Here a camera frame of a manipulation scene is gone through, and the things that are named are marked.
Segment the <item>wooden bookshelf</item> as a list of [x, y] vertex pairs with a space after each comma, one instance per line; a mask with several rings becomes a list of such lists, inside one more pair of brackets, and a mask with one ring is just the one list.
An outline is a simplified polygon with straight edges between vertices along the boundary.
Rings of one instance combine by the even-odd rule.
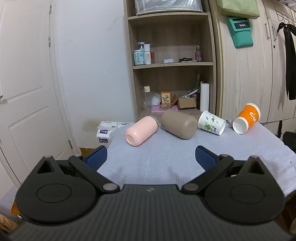
[[[210, 84], [209, 110], [216, 111], [217, 64], [211, 1], [201, 1], [203, 12], [171, 11], [137, 15], [134, 1], [124, 1], [125, 32], [135, 118], [150, 114], [143, 110], [143, 87], [151, 93], [168, 91], [173, 95], [193, 89], [197, 80]], [[150, 44], [151, 65], [134, 65], [138, 42]], [[202, 62], [195, 58], [196, 46]]]

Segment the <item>white small cup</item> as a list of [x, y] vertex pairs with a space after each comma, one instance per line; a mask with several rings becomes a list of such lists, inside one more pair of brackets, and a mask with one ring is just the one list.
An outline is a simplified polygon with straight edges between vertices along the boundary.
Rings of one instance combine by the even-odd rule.
[[152, 96], [152, 106], [158, 106], [161, 105], [161, 95], [158, 93], [155, 93]]

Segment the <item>white tube bottle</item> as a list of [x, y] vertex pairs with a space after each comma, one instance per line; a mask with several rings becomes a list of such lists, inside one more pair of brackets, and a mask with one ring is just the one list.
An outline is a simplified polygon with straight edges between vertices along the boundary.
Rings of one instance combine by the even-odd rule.
[[144, 44], [144, 63], [145, 65], [151, 65], [151, 46], [150, 44]]

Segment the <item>tissue pack stack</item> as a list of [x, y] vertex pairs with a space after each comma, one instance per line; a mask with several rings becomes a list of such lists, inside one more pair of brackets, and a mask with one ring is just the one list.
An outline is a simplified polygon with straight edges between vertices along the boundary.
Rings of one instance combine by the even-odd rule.
[[97, 127], [96, 137], [100, 145], [109, 146], [112, 141], [112, 133], [118, 128], [131, 126], [134, 123], [125, 121], [102, 121]]

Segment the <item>white door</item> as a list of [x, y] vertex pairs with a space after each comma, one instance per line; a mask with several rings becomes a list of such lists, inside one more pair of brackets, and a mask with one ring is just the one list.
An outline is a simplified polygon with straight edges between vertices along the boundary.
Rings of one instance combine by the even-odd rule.
[[76, 153], [58, 81], [55, 1], [1, 1], [1, 163], [20, 186], [43, 156]]

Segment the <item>white floral paper cup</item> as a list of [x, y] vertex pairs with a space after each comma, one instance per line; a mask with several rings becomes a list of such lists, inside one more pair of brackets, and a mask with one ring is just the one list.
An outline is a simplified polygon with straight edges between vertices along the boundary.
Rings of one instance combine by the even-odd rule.
[[198, 120], [198, 128], [215, 135], [222, 135], [226, 127], [226, 120], [208, 112], [203, 111]]

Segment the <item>green paper bag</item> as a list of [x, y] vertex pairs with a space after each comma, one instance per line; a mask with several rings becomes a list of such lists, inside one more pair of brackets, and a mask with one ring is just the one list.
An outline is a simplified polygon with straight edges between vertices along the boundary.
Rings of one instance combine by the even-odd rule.
[[217, 0], [221, 15], [247, 19], [260, 17], [257, 0]]

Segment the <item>orange paper cup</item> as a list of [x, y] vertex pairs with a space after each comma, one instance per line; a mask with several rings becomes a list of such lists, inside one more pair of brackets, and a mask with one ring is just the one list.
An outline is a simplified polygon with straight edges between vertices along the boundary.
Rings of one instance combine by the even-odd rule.
[[236, 133], [243, 135], [260, 120], [260, 117], [259, 107], [256, 104], [247, 103], [233, 121], [232, 127]]

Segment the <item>light grey patterned tablecloth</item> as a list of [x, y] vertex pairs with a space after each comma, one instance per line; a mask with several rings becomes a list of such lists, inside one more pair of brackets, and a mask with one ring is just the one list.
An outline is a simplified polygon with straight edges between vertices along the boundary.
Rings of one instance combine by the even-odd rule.
[[243, 135], [227, 126], [219, 136], [197, 130], [188, 140], [160, 128], [137, 147], [126, 142], [125, 132], [122, 127], [113, 133], [105, 156], [94, 166], [96, 172], [119, 187], [183, 186], [213, 167], [220, 154], [227, 154], [238, 161], [258, 156], [285, 196], [295, 192], [295, 153], [259, 123]]

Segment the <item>pink small bottle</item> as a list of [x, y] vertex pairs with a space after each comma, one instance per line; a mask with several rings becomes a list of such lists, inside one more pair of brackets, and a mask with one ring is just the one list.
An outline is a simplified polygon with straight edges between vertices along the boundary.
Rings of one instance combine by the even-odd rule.
[[201, 47], [199, 45], [196, 46], [195, 58], [196, 58], [197, 62], [202, 62], [203, 61], [202, 50], [201, 50]]

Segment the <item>pink flat box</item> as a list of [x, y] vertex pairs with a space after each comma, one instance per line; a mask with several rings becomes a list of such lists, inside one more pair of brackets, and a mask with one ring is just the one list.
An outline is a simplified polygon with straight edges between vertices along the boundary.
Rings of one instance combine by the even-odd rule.
[[161, 108], [160, 105], [153, 106], [151, 109], [151, 113], [164, 113], [165, 111], [172, 109], [172, 110], [178, 110], [178, 107], [176, 105], [172, 106], [171, 108]]

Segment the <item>clear bottle beige cap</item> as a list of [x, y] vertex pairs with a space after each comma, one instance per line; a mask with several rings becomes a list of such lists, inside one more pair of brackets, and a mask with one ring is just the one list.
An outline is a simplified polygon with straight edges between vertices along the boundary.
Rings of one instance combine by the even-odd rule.
[[142, 105], [143, 110], [151, 109], [152, 107], [152, 97], [151, 97], [151, 88], [149, 85], [143, 87], [144, 91], [144, 102]]

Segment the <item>small cardboard box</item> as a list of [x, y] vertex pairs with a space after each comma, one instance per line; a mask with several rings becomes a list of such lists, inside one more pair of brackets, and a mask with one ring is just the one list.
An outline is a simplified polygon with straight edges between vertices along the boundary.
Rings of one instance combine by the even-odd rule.
[[179, 98], [177, 95], [174, 95], [171, 98], [171, 104], [173, 106], [177, 106], [178, 109], [188, 109], [188, 108], [196, 108], [196, 99], [194, 97], [190, 98]]

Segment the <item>teal labelled bottle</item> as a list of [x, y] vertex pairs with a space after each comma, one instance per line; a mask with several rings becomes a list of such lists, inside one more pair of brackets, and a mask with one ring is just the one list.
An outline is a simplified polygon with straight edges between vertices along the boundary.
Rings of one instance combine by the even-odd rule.
[[145, 42], [138, 42], [138, 49], [134, 51], [133, 58], [134, 58], [134, 65], [145, 65], [144, 62], [144, 45]]

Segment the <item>plastic wrapped bin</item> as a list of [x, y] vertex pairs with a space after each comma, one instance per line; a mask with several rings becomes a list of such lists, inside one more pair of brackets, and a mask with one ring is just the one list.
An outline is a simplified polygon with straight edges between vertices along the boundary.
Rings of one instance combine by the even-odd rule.
[[202, 2], [196, 0], [139, 0], [134, 4], [137, 15], [168, 11], [203, 12]]

